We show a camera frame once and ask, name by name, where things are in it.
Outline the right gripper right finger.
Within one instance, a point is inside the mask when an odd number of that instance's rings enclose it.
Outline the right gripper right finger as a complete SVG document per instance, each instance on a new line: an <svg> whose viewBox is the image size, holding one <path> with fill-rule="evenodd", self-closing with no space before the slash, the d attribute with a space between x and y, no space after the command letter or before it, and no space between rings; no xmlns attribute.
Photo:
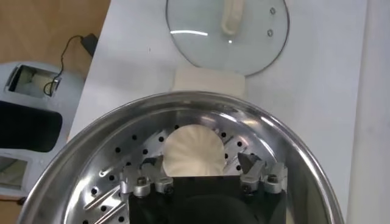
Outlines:
<svg viewBox="0 0 390 224"><path fill-rule="evenodd" d="M238 161L243 170L240 184L246 194L251 194L262 185L270 194L287 191L288 168L283 163L268 164L254 154L238 153Z"/></svg>

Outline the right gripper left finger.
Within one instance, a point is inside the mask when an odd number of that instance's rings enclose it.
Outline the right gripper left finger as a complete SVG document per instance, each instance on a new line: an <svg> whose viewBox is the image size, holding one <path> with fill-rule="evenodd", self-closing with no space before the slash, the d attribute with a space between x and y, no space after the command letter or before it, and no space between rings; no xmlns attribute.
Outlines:
<svg viewBox="0 0 390 224"><path fill-rule="evenodd" d="M138 166L124 166L119 173L121 194L133 194L138 198L147 197L152 190L159 194L170 194L174 180L162 168L163 156L146 158Z"/></svg>

